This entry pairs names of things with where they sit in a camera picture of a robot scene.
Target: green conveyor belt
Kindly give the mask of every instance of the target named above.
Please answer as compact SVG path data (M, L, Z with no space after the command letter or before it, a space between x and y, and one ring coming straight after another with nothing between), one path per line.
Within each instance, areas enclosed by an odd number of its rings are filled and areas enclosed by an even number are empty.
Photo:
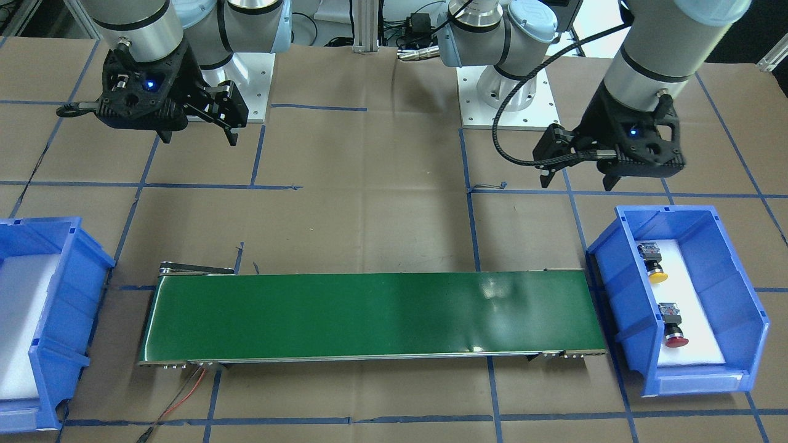
M140 364L604 352L581 271L164 276Z

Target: empty blue bin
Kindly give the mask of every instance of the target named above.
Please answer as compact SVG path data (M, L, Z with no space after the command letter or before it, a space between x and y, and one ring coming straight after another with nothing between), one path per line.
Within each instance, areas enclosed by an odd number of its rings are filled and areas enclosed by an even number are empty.
M589 253L596 258L615 316L615 339L630 369L645 378L641 395L751 390L769 318L715 208L620 206L615 213ZM657 366L664 322L637 242L666 239L680 249L724 363Z
M60 429L107 271L80 218L0 220L0 434Z

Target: yellow button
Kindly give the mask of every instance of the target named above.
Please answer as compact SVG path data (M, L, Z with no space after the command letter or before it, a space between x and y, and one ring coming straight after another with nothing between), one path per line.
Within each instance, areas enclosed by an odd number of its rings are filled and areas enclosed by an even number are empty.
M667 274L664 272L655 272L654 274L649 275L649 281L651 281L653 285L657 283L662 283L663 281L666 280L667 280Z

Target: brown cardboard floor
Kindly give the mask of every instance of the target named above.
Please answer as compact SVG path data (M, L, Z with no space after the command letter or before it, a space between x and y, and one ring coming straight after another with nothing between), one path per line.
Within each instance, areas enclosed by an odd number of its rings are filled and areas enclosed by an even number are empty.
M229 147L206 124L166 145L91 116L59 121L58 103L98 95L105 52L79 40L0 47L0 213L81 216L118 260L61 441L135 441L186 377L135 365L159 261L232 267L243 243L242 274L578 268L615 206L670 203L718 208L771 317L752 395L640 398L641 377L615 346L582 361L238 366L206 378L151 441L785 439L788 100L771 75L705 65L689 82L677 100L689 159L679 175L605 193L593 165L580 165L543 192L488 132L459 130L455 74L438 60L293 47L277 56L266 125ZM548 68L565 126L608 64ZM527 156L538 136L501 139Z

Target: white mounting plate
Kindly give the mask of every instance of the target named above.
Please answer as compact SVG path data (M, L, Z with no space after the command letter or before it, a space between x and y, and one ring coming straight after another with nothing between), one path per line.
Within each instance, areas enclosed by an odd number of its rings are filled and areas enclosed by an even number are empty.
M493 118L498 110L482 101L476 92L476 83L484 70L485 66L457 68L459 110L463 117L463 128L490 129L493 127ZM504 112L498 123L498 128L544 131L552 123L559 123L558 110L556 102L552 98L547 73L542 70L537 74L537 93L533 96L530 106L517 112Z
M248 123L265 123L268 109L268 95L273 79L275 54L268 53L236 53L249 71L249 82L232 79L238 84L241 96L249 108ZM200 117L189 116L189 121L203 121Z

